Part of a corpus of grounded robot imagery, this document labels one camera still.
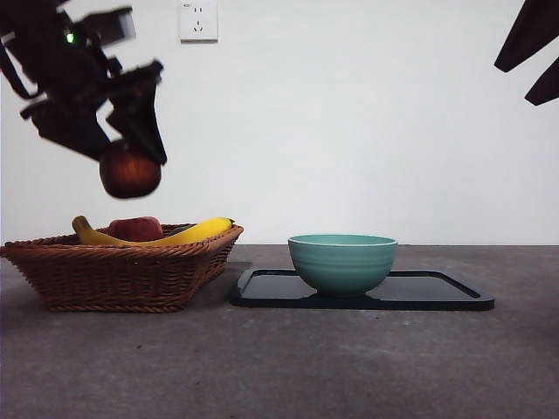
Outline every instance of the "black tray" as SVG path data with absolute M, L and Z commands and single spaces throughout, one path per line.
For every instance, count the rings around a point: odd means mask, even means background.
M 357 310 L 491 310 L 494 297 L 437 271 L 391 271 L 376 288 L 354 298 L 320 295 L 294 270 L 253 268 L 233 286 L 230 302 L 242 307 Z

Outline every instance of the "woven basket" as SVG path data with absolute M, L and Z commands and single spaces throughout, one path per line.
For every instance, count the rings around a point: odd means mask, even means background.
M 164 224 L 163 234 L 183 225 L 190 224 Z M 83 245 L 74 234 L 8 242 L 0 256 L 17 267 L 50 311 L 171 313 L 223 272 L 242 232 L 233 225 L 201 242 L 150 247 Z

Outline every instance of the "electrical outlet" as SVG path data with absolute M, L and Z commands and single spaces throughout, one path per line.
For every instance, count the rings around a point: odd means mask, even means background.
M 217 41 L 217 0 L 185 1 L 179 15 L 181 41 Z

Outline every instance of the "teal bowl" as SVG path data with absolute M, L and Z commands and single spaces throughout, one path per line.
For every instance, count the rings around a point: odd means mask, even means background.
M 287 240 L 297 275 L 320 294 L 362 295 L 388 276 L 397 241 L 351 234 L 313 234 Z

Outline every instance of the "apple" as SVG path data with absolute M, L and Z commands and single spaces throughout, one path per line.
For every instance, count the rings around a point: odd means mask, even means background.
M 161 180 L 161 166 L 126 140 L 111 142 L 99 159 L 105 191 L 115 198 L 150 194 Z
M 129 242 L 148 242 L 163 238 L 162 226 L 154 216 L 113 220 L 107 228 L 107 234 Z

